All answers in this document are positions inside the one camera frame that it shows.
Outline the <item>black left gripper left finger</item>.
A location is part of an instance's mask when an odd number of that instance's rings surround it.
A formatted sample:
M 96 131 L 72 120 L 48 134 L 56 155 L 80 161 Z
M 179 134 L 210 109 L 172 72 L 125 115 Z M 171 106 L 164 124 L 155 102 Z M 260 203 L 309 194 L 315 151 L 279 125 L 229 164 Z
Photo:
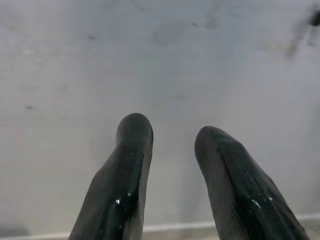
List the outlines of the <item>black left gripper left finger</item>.
M 118 125 L 115 148 L 93 177 L 70 240 L 141 240 L 153 128 L 141 113 Z

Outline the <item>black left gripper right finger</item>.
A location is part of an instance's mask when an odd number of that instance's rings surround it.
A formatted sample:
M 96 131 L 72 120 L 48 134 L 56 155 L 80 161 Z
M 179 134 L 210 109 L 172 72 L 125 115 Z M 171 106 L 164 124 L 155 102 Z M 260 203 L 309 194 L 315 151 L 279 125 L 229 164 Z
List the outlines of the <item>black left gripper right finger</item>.
M 225 131 L 203 127 L 194 143 L 221 240 L 307 240 L 273 180 Z

